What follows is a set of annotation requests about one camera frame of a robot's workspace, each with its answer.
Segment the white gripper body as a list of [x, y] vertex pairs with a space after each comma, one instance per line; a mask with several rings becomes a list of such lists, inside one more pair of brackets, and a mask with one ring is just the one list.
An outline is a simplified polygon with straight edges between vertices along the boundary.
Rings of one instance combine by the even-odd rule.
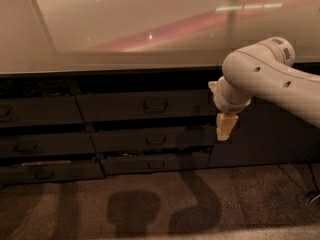
[[213, 87], [213, 101], [220, 112], [239, 114], [251, 103], [251, 96], [236, 89], [221, 77]]

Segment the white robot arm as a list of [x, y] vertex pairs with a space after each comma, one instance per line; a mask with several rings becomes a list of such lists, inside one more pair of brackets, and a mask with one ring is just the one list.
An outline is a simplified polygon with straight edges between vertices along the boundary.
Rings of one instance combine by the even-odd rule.
[[320, 127], [320, 76], [293, 67], [295, 51], [281, 37], [265, 39], [231, 52], [222, 63], [222, 76], [210, 81], [217, 114], [217, 138], [226, 141], [254, 97], [289, 111]]

